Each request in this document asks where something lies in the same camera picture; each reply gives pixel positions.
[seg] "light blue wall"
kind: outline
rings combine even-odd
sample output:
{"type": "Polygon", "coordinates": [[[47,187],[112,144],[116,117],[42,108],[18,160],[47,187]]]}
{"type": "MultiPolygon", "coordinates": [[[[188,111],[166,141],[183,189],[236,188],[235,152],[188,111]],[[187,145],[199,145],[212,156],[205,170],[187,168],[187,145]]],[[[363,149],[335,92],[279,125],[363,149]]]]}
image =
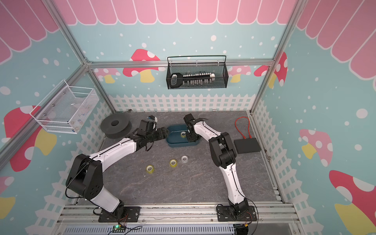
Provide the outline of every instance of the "light blue wall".
{"type": "MultiPolygon", "coordinates": [[[[272,125],[275,125],[275,132],[278,133],[278,142],[283,142],[281,145],[287,150],[286,157],[291,159],[289,169],[296,169],[296,180],[302,181],[299,193],[301,195],[294,193],[293,196],[286,188],[294,182],[291,179],[286,180],[283,173],[279,175],[279,180],[284,185],[282,190],[288,195],[289,201],[295,204],[303,224],[314,222],[314,218],[323,226],[324,235],[350,235],[335,209],[335,204],[349,205],[351,202],[332,185],[329,172],[340,171],[376,185],[376,92],[371,80],[357,78],[349,71],[348,63],[336,61],[330,50],[321,49],[316,40],[309,39],[304,31],[294,31],[285,52],[289,69],[285,84],[283,87],[275,85],[274,89],[267,88],[260,103],[266,106],[267,115],[272,118],[272,125]],[[359,109],[366,109],[368,115],[365,118],[357,117],[359,109]],[[320,162],[317,153],[312,159],[305,156],[302,146],[307,143],[299,135],[301,129],[326,132],[330,136],[333,158],[327,167],[320,162]],[[361,145],[361,150],[357,150],[357,144],[361,145]],[[315,209],[311,210],[314,213],[311,221],[307,218],[309,213],[304,211],[305,207],[301,204],[305,194],[308,196],[308,205],[305,207],[315,209]]],[[[259,113],[262,113],[261,106],[257,111],[259,113]]],[[[273,150],[277,146],[273,144],[270,148],[273,150]]],[[[273,160],[280,154],[283,153],[277,152],[273,160]]],[[[273,161],[273,164],[276,167],[281,166],[278,161],[273,161]]],[[[375,206],[374,200],[364,203],[375,206]]],[[[361,229],[360,223],[355,220],[350,226],[356,230],[361,229]]],[[[320,225],[312,223],[303,227],[307,232],[312,227],[319,230],[320,225]]]]}

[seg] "white mushroom spot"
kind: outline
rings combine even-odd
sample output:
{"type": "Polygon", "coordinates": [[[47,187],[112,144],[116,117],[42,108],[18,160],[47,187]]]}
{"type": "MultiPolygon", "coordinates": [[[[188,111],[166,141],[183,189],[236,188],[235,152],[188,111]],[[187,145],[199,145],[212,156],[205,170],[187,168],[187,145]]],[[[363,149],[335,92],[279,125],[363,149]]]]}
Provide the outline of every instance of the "white mushroom spot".
{"type": "Polygon", "coordinates": [[[325,160],[325,159],[321,159],[321,164],[322,164],[324,167],[327,167],[327,166],[328,166],[328,161],[325,160]]]}
{"type": "Polygon", "coordinates": [[[20,110],[21,112],[23,112],[24,114],[29,114],[31,112],[31,110],[33,110],[33,106],[31,105],[28,105],[28,106],[22,106],[20,107],[20,110]]]}
{"type": "Polygon", "coordinates": [[[155,54],[151,53],[150,51],[147,52],[147,56],[149,56],[150,58],[154,58],[155,57],[155,54]]]}
{"type": "Polygon", "coordinates": [[[368,111],[366,109],[358,109],[356,112],[356,116],[358,118],[365,118],[368,115],[368,111]]]}
{"type": "Polygon", "coordinates": [[[352,202],[352,195],[351,195],[350,191],[347,188],[345,188],[343,186],[338,186],[338,187],[336,187],[336,189],[338,190],[338,192],[340,194],[342,194],[342,196],[344,196],[345,198],[347,198],[347,200],[349,200],[350,202],[352,202]]]}
{"type": "Polygon", "coordinates": [[[0,87],[0,93],[3,95],[9,95],[11,93],[11,90],[6,86],[2,86],[0,87]]]}
{"type": "Polygon", "coordinates": [[[320,148],[323,146],[323,143],[321,143],[321,141],[318,140],[318,141],[316,141],[316,144],[315,144],[315,145],[316,145],[317,148],[320,149],[320,148]]]}
{"type": "Polygon", "coordinates": [[[33,158],[33,153],[34,153],[34,146],[33,147],[29,147],[25,150],[25,158],[27,160],[30,160],[33,158]]]}
{"type": "Polygon", "coordinates": [[[1,139],[1,142],[6,143],[6,142],[8,142],[9,140],[10,140],[10,138],[2,138],[2,139],[1,139]]]}
{"type": "Polygon", "coordinates": [[[360,144],[356,144],[355,145],[355,149],[358,150],[358,151],[360,151],[360,150],[362,150],[362,146],[360,144]]]}
{"type": "Polygon", "coordinates": [[[8,178],[5,179],[4,184],[6,186],[9,186],[13,183],[13,181],[14,181],[14,177],[11,176],[11,177],[8,177],[8,178]]]}
{"type": "Polygon", "coordinates": [[[328,145],[326,147],[328,148],[328,150],[330,152],[333,152],[333,144],[332,143],[328,143],[328,145]]]}
{"type": "Polygon", "coordinates": [[[135,76],[136,74],[138,74],[138,71],[133,70],[130,74],[132,74],[132,76],[135,76]]]}

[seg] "gray marble surface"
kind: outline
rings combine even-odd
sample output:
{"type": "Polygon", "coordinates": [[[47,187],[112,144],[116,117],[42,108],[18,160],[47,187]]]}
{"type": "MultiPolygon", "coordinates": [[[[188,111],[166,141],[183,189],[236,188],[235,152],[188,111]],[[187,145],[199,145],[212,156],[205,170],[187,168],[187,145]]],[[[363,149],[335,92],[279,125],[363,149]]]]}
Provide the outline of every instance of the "gray marble surface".
{"type": "MultiPolygon", "coordinates": [[[[132,130],[141,119],[149,115],[158,118],[157,127],[184,124],[183,117],[192,113],[195,118],[207,118],[206,123],[219,132],[227,132],[232,140],[242,136],[234,122],[246,116],[245,111],[230,112],[134,112],[129,113],[132,130]]],[[[248,121],[242,118],[237,126],[248,136],[248,121]]],[[[102,149],[119,139],[105,139],[102,149]]],[[[276,197],[260,153],[238,154],[237,173],[245,196],[253,201],[274,201],[276,197]]],[[[156,141],[150,151],[141,149],[114,163],[103,173],[105,187],[126,204],[141,203],[188,203],[226,202],[227,188],[222,173],[211,159],[209,144],[203,138],[196,146],[171,148],[165,140],[156,141]],[[181,156],[187,155],[183,164],[181,156]],[[170,160],[176,159],[176,167],[170,167],[170,160]],[[153,165],[152,174],[146,172],[147,165],[153,165]]],[[[89,202],[79,201],[80,205],[89,202]]]]}

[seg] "yellow tape roll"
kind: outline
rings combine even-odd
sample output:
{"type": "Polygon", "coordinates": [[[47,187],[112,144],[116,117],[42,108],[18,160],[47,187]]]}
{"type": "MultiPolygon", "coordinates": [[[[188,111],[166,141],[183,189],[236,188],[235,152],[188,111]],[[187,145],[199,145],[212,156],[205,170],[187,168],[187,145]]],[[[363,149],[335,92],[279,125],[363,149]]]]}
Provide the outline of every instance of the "yellow tape roll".
{"type": "Polygon", "coordinates": [[[176,167],[177,166],[177,160],[176,159],[171,159],[170,160],[170,166],[171,167],[176,167]]]}

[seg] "cable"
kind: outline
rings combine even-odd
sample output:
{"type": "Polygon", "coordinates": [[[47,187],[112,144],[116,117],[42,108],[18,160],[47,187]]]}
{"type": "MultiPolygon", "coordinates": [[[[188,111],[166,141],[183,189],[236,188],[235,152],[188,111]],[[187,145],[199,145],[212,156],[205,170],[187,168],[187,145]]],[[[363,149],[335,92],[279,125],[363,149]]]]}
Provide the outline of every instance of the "cable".
{"type": "Polygon", "coordinates": [[[246,137],[240,132],[240,130],[239,130],[238,127],[236,126],[236,121],[238,121],[238,120],[241,119],[241,118],[246,118],[246,119],[248,120],[248,134],[249,134],[249,138],[252,138],[251,133],[249,132],[249,125],[251,124],[251,121],[249,120],[248,117],[240,117],[240,118],[236,119],[236,120],[235,120],[235,127],[236,127],[236,129],[237,129],[238,132],[243,136],[243,139],[246,139],[246,137]]]}

